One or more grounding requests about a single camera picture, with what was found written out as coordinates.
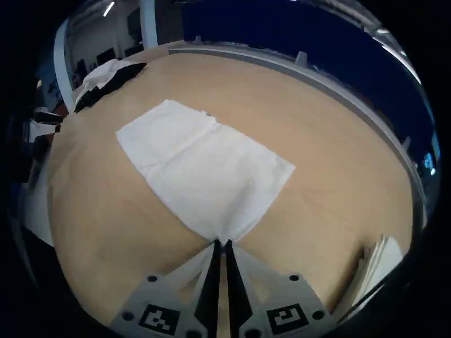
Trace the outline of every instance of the white fabric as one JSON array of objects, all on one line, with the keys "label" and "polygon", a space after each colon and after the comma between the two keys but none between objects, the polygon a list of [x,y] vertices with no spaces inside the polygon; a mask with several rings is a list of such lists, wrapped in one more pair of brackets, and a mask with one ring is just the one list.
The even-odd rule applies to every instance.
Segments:
[{"label": "white fabric", "polygon": [[93,90],[95,87],[102,89],[114,77],[119,69],[133,64],[137,64],[137,62],[113,59],[98,66],[85,76],[83,83],[80,86],[81,89],[76,90],[78,94],[75,98],[75,106],[77,106],[78,101],[85,93]]},{"label": "white fabric", "polygon": [[163,203],[210,241],[237,241],[247,234],[295,169],[207,113],[172,100],[116,134]]}]

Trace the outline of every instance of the ceiling light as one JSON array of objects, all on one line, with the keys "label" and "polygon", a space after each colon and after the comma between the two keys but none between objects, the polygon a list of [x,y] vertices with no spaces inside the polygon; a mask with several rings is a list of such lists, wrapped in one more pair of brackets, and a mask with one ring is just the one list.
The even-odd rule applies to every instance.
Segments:
[{"label": "ceiling light", "polygon": [[378,33],[378,34],[387,34],[389,32],[388,32],[388,29],[386,29],[386,28],[378,28],[376,30],[376,33]]},{"label": "ceiling light", "polygon": [[105,13],[103,13],[103,17],[107,16],[109,10],[111,9],[111,7],[113,7],[113,5],[114,5],[114,1],[108,5],[107,9],[105,10]]},{"label": "ceiling light", "polygon": [[384,48],[387,52],[389,52],[391,55],[393,55],[399,62],[401,62],[403,64],[403,66],[405,66],[407,68],[407,70],[413,75],[415,80],[417,80],[418,83],[421,85],[421,81],[420,81],[417,73],[415,72],[413,67],[410,65],[410,63],[408,63],[406,61],[405,58],[403,58],[401,55],[399,55],[393,48],[386,46],[382,41],[378,40],[377,38],[373,37],[373,39],[376,40],[377,42],[379,42],[382,45],[382,48]]}]

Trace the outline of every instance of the wooden table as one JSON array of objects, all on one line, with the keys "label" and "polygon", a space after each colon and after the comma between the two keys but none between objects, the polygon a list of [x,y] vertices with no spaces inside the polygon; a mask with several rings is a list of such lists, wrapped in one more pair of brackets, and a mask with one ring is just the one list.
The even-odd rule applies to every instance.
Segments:
[{"label": "wooden table", "polygon": [[[176,54],[68,116],[50,163],[55,249],[84,309],[108,325],[149,270],[168,273],[207,246],[154,195],[115,132],[165,99],[205,110],[297,169],[239,244],[282,273],[299,271],[331,308],[362,246],[381,233],[407,251],[412,198],[401,163],[354,113],[262,66]],[[220,335],[228,332],[222,285]]]}]

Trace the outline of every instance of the white pillar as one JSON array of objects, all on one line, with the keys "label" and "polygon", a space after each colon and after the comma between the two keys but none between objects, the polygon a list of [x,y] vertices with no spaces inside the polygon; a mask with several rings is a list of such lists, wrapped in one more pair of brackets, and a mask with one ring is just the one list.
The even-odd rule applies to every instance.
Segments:
[{"label": "white pillar", "polygon": [[139,0],[141,34],[144,49],[158,46],[157,25],[155,23],[155,0]]},{"label": "white pillar", "polygon": [[74,111],[74,102],[72,100],[72,86],[70,85],[69,74],[66,68],[64,46],[66,39],[66,30],[69,19],[66,19],[58,28],[55,36],[55,45],[53,49],[53,62],[55,65],[56,81],[63,97],[64,104],[68,112]]}]

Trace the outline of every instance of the stack of paper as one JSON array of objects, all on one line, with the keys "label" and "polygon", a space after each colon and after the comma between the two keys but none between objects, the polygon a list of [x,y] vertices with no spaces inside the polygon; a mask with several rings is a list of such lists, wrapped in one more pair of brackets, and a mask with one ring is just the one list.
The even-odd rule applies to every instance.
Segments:
[{"label": "stack of paper", "polygon": [[[382,278],[401,262],[403,255],[397,241],[382,235],[381,240],[371,249],[364,249],[364,257],[359,260],[356,274],[342,301],[333,315],[339,319],[345,312],[364,297]],[[371,299],[364,301],[354,313],[362,309]]]}]

